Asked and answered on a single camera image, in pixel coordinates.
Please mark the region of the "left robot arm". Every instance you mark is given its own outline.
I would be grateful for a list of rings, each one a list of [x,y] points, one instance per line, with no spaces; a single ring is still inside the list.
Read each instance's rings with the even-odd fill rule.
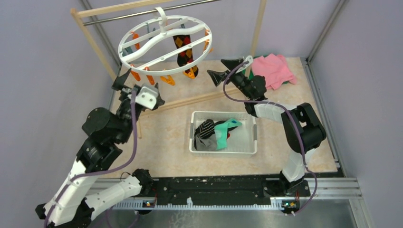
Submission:
[[[137,135],[137,121],[144,110],[164,105],[157,83],[129,87],[129,73],[118,76],[112,89],[120,93],[115,113],[99,107],[92,110],[82,130],[87,139],[77,152],[72,168],[54,197],[40,204],[35,211],[46,228],[86,228],[104,211],[134,196],[152,192],[153,179],[146,169],[137,169],[119,183],[88,195],[102,175],[115,170],[114,161],[121,155],[120,144]]]

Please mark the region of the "teal sock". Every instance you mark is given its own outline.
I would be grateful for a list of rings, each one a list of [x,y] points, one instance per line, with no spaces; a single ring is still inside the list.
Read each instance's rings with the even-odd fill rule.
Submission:
[[[234,118],[230,118],[226,121],[217,121],[214,124],[217,139],[217,150],[227,148],[227,139],[229,131],[232,131],[240,126],[242,126],[242,123]]]

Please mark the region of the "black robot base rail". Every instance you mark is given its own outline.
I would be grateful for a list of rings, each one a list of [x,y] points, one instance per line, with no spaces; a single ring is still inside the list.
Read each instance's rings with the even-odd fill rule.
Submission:
[[[282,174],[165,177],[146,183],[140,197],[150,197],[155,206],[269,206],[274,197],[284,197],[285,213],[298,211],[300,198],[310,197],[308,182],[301,178],[288,183]]]

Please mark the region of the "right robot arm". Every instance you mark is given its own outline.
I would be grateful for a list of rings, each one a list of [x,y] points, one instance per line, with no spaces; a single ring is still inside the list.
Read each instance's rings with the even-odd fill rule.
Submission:
[[[221,62],[227,71],[207,70],[214,85],[225,87],[232,83],[246,97],[242,103],[248,114],[283,125],[291,152],[279,173],[279,179],[270,181],[266,192],[271,196],[291,196],[302,185],[305,173],[309,171],[308,160],[311,155],[326,139],[323,125],[309,103],[289,106],[268,100],[265,96],[265,77],[254,75],[248,78],[243,74],[245,65],[249,64],[246,59],[223,59]]]

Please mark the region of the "grey sock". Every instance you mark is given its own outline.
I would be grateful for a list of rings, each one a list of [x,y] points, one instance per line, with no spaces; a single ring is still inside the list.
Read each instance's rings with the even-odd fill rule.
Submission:
[[[194,138],[194,147],[196,151],[213,152],[217,151],[216,134],[212,134],[208,138],[201,138],[200,134],[196,134]]]

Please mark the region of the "black white striped sock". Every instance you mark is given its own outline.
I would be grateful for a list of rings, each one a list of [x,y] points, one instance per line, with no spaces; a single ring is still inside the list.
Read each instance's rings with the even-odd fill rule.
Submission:
[[[208,139],[214,135],[215,135],[214,121],[211,119],[207,119],[196,128],[194,138]]]

